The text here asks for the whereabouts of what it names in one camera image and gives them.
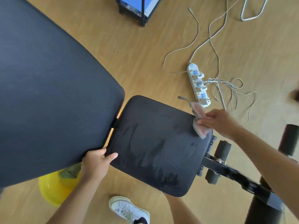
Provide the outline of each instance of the silver metal leg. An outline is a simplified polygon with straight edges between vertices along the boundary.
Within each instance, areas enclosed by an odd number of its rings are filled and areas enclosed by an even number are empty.
[[[251,18],[243,18],[243,14],[244,14],[245,7],[246,7],[246,4],[247,4],[247,0],[245,0],[245,1],[244,1],[243,8],[242,8],[242,11],[241,11],[241,16],[240,16],[241,21],[248,21],[248,20],[252,20],[252,19],[255,19],[255,18],[259,17],[259,16],[262,14],[262,12],[263,12],[263,10],[264,10],[264,8],[265,8],[265,6],[266,6],[267,1],[268,1],[268,0],[265,0],[265,1],[264,1],[263,6],[262,6],[262,8],[261,8],[261,11],[260,11],[260,13],[259,13],[258,15],[254,16],[254,17],[251,17]]]

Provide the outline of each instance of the yellow basin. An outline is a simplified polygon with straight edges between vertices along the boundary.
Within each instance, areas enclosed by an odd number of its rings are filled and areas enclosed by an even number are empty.
[[[51,205],[59,207],[76,187],[81,172],[76,179],[63,179],[60,171],[39,177],[39,190],[43,198]]]

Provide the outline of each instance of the forearm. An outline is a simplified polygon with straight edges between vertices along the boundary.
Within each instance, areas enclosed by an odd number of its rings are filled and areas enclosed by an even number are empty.
[[[47,224],[81,224],[100,180],[82,180]]]
[[[181,198],[165,194],[173,217],[174,224],[189,223],[200,224],[198,218],[187,207]]]
[[[246,153],[273,191],[299,218],[299,165],[244,128],[238,129],[232,139]]]

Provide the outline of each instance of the white sneaker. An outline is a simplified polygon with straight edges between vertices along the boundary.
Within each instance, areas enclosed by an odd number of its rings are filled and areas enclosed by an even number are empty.
[[[132,223],[141,217],[150,224],[150,213],[147,210],[136,207],[128,198],[124,196],[114,196],[109,200],[109,207],[120,217]]]

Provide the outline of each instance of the black sock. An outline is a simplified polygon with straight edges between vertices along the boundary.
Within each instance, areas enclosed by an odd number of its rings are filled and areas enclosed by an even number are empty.
[[[133,224],[140,224],[140,223],[142,223],[142,224],[147,224],[147,221],[145,220],[145,218],[141,217],[140,219],[135,220],[135,221],[133,222]]]

